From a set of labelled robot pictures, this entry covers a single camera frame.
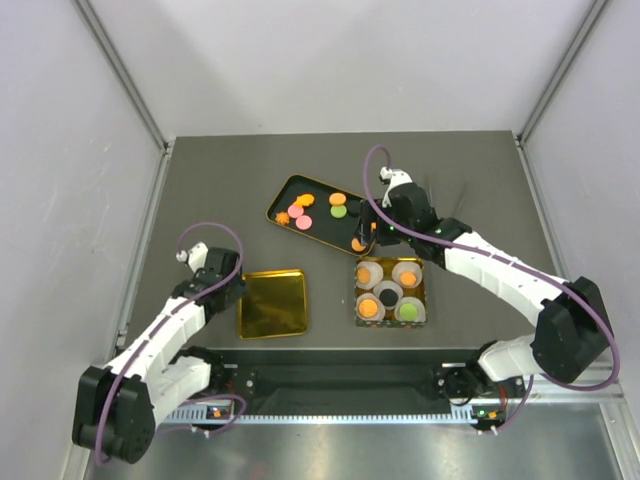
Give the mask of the gold cookie tin box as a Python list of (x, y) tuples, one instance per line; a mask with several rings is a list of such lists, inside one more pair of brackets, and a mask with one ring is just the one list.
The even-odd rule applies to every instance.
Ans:
[(412, 329), (427, 323), (422, 260), (364, 257), (356, 262), (354, 282), (358, 327)]

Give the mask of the green round cookie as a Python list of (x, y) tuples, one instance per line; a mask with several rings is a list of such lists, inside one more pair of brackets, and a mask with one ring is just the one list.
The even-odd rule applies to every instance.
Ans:
[(413, 304), (404, 303), (398, 308), (398, 316), (404, 322), (414, 322), (419, 317), (419, 310)]

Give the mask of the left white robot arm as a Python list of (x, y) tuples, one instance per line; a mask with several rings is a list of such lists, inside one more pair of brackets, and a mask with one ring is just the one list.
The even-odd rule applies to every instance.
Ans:
[(182, 347), (217, 314), (245, 294), (241, 253), (204, 243), (177, 255), (191, 271), (171, 292), (160, 313), (129, 347), (80, 376), (72, 442), (133, 464), (149, 448), (160, 424), (191, 396), (216, 396), (225, 370), (182, 353)]

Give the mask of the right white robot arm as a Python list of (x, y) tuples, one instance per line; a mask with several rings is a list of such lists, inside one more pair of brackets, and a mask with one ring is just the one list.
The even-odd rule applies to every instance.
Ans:
[(578, 390), (578, 378), (615, 346), (595, 282), (547, 275), (488, 243), (454, 218), (441, 218), (425, 190), (401, 169), (379, 174), (382, 198), (361, 202), (356, 237), (364, 243), (408, 244), (423, 260), (463, 277), (504, 301), (533, 326), (531, 335), (481, 346), (466, 372), (469, 388), (487, 396), (503, 380), (542, 375)]

